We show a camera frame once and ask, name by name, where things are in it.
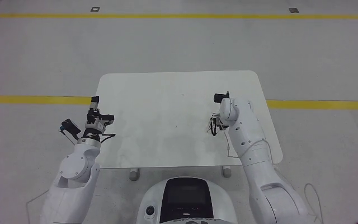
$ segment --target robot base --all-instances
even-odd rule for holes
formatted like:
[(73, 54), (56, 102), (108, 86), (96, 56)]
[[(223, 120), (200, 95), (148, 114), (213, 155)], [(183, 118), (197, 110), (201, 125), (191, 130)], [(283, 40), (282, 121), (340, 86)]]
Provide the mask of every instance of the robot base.
[[(174, 211), (174, 218), (168, 219), (168, 211), (161, 214), (169, 207), (170, 211)], [(178, 218), (208, 218), (237, 223), (234, 205), (223, 188), (200, 178), (178, 177), (163, 180), (145, 193), (136, 224), (159, 224)]]

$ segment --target black cable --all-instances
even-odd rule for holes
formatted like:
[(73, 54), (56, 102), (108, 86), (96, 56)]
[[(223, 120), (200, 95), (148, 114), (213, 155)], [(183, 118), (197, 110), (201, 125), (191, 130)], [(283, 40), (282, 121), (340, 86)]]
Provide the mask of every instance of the black cable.
[(210, 119), (210, 130), (213, 136), (215, 136), (216, 134), (218, 134), (218, 132), (216, 132), (216, 118), (211, 118)]
[(109, 139), (109, 138), (113, 138), (114, 136), (116, 136), (116, 134), (103, 134), (103, 136), (108, 136), (107, 138), (103, 139), (101, 141), (101, 143), (103, 143), (105, 140)]

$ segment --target black display screen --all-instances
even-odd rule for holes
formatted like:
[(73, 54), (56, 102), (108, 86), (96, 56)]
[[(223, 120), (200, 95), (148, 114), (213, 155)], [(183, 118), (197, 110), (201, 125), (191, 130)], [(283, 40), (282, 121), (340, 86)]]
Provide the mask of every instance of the black display screen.
[(205, 204), (205, 191), (200, 186), (172, 186), (168, 191), (169, 204)]

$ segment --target yellow floor line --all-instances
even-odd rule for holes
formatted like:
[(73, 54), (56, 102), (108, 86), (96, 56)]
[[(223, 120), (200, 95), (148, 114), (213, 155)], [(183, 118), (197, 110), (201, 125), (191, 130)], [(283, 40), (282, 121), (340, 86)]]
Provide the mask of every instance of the yellow floor line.
[[(0, 96), (0, 104), (89, 105), (90, 101), (84, 96)], [(267, 100), (267, 105), (277, 109), (358, 110), (358, 101)]]
[(90, 97), (83, 96), (0, 96), (0, 104), (89, 105), (90, 102)]
[(334, 100), (266, 100), (269, 108), (358, 110), (358, 101)]
[(0, 14), (0, 18), (234, 18), (257, 20), (358, 20), (358, 14)]

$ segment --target gray floor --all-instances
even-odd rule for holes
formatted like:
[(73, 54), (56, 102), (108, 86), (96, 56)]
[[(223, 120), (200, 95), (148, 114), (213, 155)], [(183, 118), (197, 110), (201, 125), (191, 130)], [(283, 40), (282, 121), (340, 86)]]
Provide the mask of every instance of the gray floor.
[[(2, 0), (0, 13), (355, 13), (356, 1)], [(357, 100), (357, 21), (0, 18), (0, 95), (90, 96), (106, 73), (255, 71), (267, 99)], [(26, 223), (73, 151), (57, 132), (83, 126), (86, 106), (0, 105), (0, 223)], [(316, 186), (326, 223), (358, 221), (358, 111), (270, 110), (284, 154), (278, 169), (303, 196)], [(102, 170), (85, 223), (134, 223), (145, 191), (173, 176), (211, 180), (254, 223), (241, 167)], [(315, 197), (313, 204), (317, 210)], [(38, 223), (43, 197), (29, 204)]]

